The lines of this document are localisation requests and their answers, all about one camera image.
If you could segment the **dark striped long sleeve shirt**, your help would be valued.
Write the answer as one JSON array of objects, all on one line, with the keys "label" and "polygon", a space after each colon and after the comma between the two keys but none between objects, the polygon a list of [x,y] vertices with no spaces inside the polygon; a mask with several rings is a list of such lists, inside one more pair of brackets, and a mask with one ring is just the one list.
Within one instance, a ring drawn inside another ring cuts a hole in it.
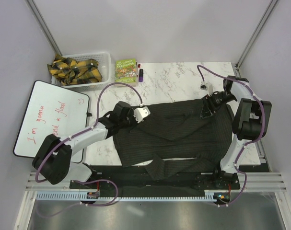
[{"label": "dark striped long sleeve shirt", "polygon": [[153,180],[213,171],[231,144],[233,113],[222,105],[214,116],[200,119],[202,106],[200,99],[149,105],[144,121],[113,136],[122,166],[148,161]]}]

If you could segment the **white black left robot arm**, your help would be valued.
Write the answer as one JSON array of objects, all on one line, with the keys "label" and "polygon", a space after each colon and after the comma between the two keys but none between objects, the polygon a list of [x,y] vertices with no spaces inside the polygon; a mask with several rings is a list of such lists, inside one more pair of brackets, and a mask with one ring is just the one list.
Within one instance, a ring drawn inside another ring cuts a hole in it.
[{"label": "white black left robot arm", "polygon": [[77,134],[65,138],[50,134],[45,137],[32,166],[36,172],[51,184],[60,183],[69,174],[73,155],[96,142],[108,139],[119,130],[137,125],[134,108],[125,102],[118,102],[112,111],[98,119]]}]

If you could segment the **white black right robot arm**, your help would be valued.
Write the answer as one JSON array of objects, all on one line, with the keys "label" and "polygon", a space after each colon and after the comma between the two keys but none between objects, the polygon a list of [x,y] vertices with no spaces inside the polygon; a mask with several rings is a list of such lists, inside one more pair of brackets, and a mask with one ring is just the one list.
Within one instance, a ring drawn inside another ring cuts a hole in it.
[{"label": "white black right robot arm", "polygon": [[256,96],[247,79],[228,76],[223,79],[223,88],[221,92],[209,93],[202,98],[200,114],[200,119],[206,119],[228,102],[239,103],[232,123],[233,140],[211,177],[212,185],[219,189],[236,184],[246,149],[265,136],[272,108],[271,102]]}]

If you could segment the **green paperback book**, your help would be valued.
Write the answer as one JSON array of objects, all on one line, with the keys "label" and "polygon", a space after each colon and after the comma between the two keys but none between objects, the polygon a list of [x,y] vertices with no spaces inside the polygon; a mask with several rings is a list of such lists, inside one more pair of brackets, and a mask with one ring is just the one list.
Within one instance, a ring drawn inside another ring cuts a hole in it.
[{"label": "green paperback book", "polygon": [[115,82],[126,83],[131,86],[138,84],[137,62],[134,58],[116,61]]}]

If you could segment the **purple black marker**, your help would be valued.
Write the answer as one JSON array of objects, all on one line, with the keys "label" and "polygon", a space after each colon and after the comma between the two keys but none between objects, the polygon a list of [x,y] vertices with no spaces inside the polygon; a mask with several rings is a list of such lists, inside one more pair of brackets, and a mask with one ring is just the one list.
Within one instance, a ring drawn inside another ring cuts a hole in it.
[{"label": "purple black marker", "polygon": [[144,76],[144,70],[140,69],[139,70],[139,82],[143,82],[143,76]]}]

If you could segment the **white plastic basket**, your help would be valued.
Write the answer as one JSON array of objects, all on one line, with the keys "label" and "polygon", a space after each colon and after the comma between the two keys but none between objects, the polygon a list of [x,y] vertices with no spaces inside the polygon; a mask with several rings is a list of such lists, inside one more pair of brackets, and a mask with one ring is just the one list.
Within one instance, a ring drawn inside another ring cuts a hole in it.
[{"label": "white plastic basket", "polygon": [[67,55],[63,56],[65,58],[73,58],[77,61],[83,61],[87,59],[95,59],[99,62],[98,69],[103,76],[102,82],[99,83],[89,83],[89,84],[81,84],[81,85],[71,85],[71,86],[62,86],[59,81],[57,81],[52,76],[52,84],[64,87],[69,90],[73,90],[76,92],[86,92],[86,91],[97,91],[103,89],[110,82],[110,74],[111,74],[111,57],[108,53],[88,53],[88,54],[75,54],[75,55]]}]

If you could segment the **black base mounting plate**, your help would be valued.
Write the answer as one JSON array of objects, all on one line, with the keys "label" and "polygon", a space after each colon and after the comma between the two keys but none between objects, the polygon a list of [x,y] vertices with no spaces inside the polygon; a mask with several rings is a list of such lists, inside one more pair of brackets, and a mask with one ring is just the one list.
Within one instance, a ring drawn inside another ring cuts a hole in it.
[{"label": "black base mounting plate", "polygon": [[205,190],[227,191],[240,189],[237,174],[177,172],[162,180],[153,180],[144,166],[90,166],[88,181],[107,179],[118,187],[119,196],[201,196]]}]

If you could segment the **yellow black plaid shirt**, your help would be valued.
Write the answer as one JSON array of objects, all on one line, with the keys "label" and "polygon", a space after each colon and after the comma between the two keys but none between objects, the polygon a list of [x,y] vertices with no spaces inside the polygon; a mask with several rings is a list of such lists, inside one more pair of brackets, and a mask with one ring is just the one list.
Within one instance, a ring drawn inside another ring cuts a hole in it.
[{"label": "yellow black plaid shirt", "polygon": [[52,64],[47,64],[50,74],[62,86],[81,85],[102,82],[103,76],[95,59],[77,61],[70,57],[55,55]]}]

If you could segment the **right aluminium frame post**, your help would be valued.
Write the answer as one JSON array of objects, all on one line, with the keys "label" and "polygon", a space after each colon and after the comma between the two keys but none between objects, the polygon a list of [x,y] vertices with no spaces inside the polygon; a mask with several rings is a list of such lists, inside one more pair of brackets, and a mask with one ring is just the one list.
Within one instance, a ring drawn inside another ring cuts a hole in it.
[{"label": "right aluminium frame post", "polygon": [[246,46],[244,47],[243,52],[241,53],[238,61],[233,64],[233,67],[236,71],[239,71],[240,67],[243,65],[245,59],[247,58],[248,54],[250,53],[251,49],[253,48],[254,44],[256,43],[257,39],[259,38],[261,32],[263,31],[265,25],[269,21],[271,15],[273,14],[278,4],[279,4],[279,0],[269,1],[268,6],[266,7],[256,28],[254,29],[251,37],[249,38]]}]

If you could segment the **aluminium frame post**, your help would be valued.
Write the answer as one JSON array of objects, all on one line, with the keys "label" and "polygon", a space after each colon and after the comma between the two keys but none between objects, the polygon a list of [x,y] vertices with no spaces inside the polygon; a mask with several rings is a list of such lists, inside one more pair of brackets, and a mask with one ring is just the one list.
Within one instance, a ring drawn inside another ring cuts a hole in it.
[{"label": "aluminium frame post", "polygon": [[35,17],[37,23],[39,24],[41,30],[43,31],[48,43],[52,47],[53,51],[55,53],[58,53],[62,55],[62,52],[59,48],[59,46],[56,43],[56,40],[54,39],[47,23],[45,22],[38,6],[36,5],[34,0],[25,0],[26,4],[28,5],[29,9],[31,10],[33,16]]},{"label": "aluminium frame post", "polygon": [[254,29],[251,37],[249,38],[246,46],[244,47],[243,52],[241,53],[238,61],[233,64],[233,67],[236,71],[239,71],[240,67],[243,65],[245,59],[247,58],[248,54],[250,53],[251,49],[253,48],[254,44],[256,43],[257,39],[259,38],[261,32],[263,31],[265,25],[269,21],[271,15],[273,14],[278,4],[279,4],[279,0],[269,1],[268,6],[266,7],[256,28]]}]

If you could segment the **white whiteboard black frame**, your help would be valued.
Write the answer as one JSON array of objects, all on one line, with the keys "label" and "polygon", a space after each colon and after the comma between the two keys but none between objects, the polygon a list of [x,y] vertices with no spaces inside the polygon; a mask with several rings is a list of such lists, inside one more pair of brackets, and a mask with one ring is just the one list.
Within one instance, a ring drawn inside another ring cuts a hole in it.
[{"label": "white whiteboard black frame", "polygon": [[86,94],[35,81],[13,154],[33,158],[46,136],[62,138],[85,128],[89,102]]}]

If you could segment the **left aluminium frame post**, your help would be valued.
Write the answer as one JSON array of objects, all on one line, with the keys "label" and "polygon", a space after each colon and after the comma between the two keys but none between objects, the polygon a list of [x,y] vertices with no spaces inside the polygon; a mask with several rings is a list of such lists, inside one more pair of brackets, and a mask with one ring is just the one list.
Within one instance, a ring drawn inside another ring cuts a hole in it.
[{"label": "left aluminium frame post", "polygon": [[33,16],[35,17],[37,23],[39,24],[41,30],[43,31],[48,43],[52,47],[53,51],[55,53],[58,53],[62,55],[62,52],[59,48],[59,46],[56,43],[56,40],[54,39],[47,23],[45,22],[38,6],[36,5],[34,0],[25,0],[26,4],[28,5],[29,9],[31,10]]}]

